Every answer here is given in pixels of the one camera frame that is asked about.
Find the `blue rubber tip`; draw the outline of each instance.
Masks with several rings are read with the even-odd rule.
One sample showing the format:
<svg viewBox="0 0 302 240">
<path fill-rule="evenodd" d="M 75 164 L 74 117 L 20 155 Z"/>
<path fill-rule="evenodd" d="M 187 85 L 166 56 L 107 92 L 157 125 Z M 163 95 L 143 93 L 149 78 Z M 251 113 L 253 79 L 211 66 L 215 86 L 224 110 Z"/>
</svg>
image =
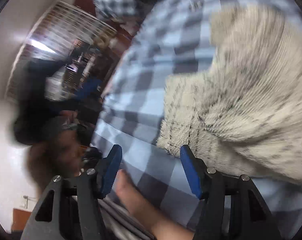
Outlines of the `blue rubber tip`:
<svg viewBox="0 0 302 240">
<path fill-rule="evenodd" d="M 109 152 L 109 155 L 107 158 L 111 158 L 110 164 L 107 168 L 106 173 L 104 174 L 102 178 L 102 188 L 101 188 L 101 194 L 103 196 L 106 196 L 111 192 L 116 174 L 119 170 L 120 163 L 122 160 L 122 148 L 120 145 L 116 144 L 113 145 L 111 151 Z"/>
<path fill-rule="evenodd" d="M 188 180 L 192 193 L 200 199 L 202 196 L 201 182 L 198 173 L 195 170 L 193 160 L 195 157 L 188 145 L 183 145 L 180 148 L 181 163 Z"/>
</svg>

